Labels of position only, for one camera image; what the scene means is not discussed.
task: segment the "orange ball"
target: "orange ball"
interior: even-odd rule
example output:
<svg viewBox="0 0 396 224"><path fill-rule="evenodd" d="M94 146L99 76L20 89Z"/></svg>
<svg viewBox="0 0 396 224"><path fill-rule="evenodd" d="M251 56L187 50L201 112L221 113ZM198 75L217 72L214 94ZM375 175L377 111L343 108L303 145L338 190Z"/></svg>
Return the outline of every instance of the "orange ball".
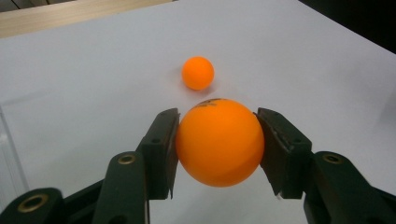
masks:
<svg viewBox="0 0 396 224"><path fill-rule="evenodd" d="M192 57L188 59L181 70L184 84L189 88L199 91L210 85L215 76L212 63L204 57Z"/></svg>
<svg viewBox="0 0 396 224"><path fill-rule="evenodd" d="M264 135L245 106L213 99L196 105L180 122L176 150L193 178L209 186L229 187L256 170L264 153Z"/></svg>

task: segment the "wooden floor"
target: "wooden floor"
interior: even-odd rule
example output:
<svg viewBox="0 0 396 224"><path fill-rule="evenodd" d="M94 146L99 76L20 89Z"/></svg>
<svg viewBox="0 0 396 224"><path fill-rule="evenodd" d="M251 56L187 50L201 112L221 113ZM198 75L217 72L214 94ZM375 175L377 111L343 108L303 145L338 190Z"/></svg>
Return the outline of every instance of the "wooden floor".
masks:
<svg viewBox="0 0 396 224"><path fill-rule="evenodd" d="M172 0L77 0L0 13L0 38L87 21Z"/></svg>

